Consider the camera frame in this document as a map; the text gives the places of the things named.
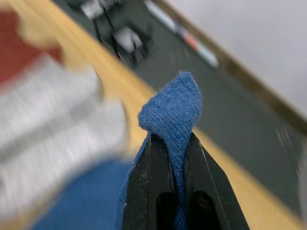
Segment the wooden table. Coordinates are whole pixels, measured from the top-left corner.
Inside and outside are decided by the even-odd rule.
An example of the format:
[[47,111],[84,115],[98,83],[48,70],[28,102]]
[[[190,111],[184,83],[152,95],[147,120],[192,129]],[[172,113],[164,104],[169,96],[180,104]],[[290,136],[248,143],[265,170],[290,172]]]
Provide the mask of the wooden table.
[[[138,126],[137,115],[142,105],[155,94],[153,89],[118,62],[50,0],[0,0],[0,7],[13,7],[20,14],[23,20],[19,34],[31,44],[39,47],[52,43],[60,44],[67,68],[75,69],[86,64],[94,66],[101,79],[104,96],[117,96],[123,101],[130,127],[127,152],[129,156],[133,156],[146,135]],[[279,200],[204,133],[197,129],[194,129],[194,132],[226,172],[250,229],[301,229],[301,222]],[[42,213],[42,207],[46,207],[50,197],[51,195],[44,201],[38,201],[37,207],[33,207],[23,216],[0,223],[0,228],[20,229],[31,225],[37,215]]]

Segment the red fabric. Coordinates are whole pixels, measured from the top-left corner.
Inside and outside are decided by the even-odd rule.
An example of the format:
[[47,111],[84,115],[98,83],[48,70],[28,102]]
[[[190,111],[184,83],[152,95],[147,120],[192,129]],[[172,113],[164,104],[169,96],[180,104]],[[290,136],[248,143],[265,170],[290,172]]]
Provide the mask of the red fabric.
[[15,12],[0,12],[0,85],[18,76],[42,53],[46,52],[62,62],[59,47],[44,51],[22,40],[16,32],[19,20]]

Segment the blue fabric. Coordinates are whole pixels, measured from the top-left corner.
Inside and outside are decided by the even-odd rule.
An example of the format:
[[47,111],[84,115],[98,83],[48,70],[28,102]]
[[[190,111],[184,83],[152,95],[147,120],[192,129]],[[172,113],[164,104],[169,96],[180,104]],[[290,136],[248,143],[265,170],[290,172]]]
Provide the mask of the blue fabric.
[[[174,171],[176,191],[179,197],[174,229],[187,229],[185,211],[184,157],[193,125],[201,113],[201,92],[189,72],[181,72],[177,78],[165,86],[145,104],[139,113],[139,125],[148,134],[157,134],[166,143]],[[117,207],[116,230],[121,229],[127,182],[120,194]]]
[[183,166],[185,149],[195,120],[201,112],[201,93],[192,75],[182,72],[143,106],[140,126],[148,131],[132,165],[108,161],[73,181],[35,230],[119,230],[125,206],[129,174],[151,133],[162,138],[171,156],[179,207],[174,228],[187,228]]
[[35,230],[112,230],[131,162],[104,162],[73,181]]

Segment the gray cloth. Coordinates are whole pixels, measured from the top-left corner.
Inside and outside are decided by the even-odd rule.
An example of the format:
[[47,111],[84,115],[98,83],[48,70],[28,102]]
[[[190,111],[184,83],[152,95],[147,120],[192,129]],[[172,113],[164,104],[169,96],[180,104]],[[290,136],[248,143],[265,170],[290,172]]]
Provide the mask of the gray cloth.
[[88,111],[89,101],[100,93],[93,68],[79,73],[66,71],[49,56],[42,56],[11,88],[0,92],[0,160],[10,157],[14,142],[21,148],[26,138],[34,140],[44,126],[53,127],[71,111]]
[[96,102],[91,114],[0,164],[0,219],[27,211],[68,180],[109,157],[120,156],[126,117],[119,100]]

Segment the blue cloth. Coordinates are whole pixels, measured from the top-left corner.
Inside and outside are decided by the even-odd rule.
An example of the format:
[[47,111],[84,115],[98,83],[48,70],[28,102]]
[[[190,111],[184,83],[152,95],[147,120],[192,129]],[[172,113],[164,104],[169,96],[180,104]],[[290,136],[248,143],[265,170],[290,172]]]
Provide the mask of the blue cloth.
[[184,199],[184,154],[195,120],[201,112],[201,93],[192,75],[181,72],[143,106],[140,126],[148,131],[132,165],[108,161],[73,181],[62,197],[34,226],[35,230],[119,230],[125,206],[129,174],[151,133],[168,148],[174,171],[179,206],[174,228],[187,228]]
[[[181,72],[177,78],[165,86],[156,96],[145,104],[139,113],[139,125],[164,140],[170,154],[175,177],[176,191],[179,198],[174,229],[187,229],[185,211],[184,158],[185,150],[193,125],[201,113],[201,92],[189,72]],[[142,149],[132,165],[135,166]],[[120,194],[117,207],[116,230],[121,229],[122,217],[127,193],[128,178]]]
[[73,181],[35,230],[112,230],[131,162],[104,162]]

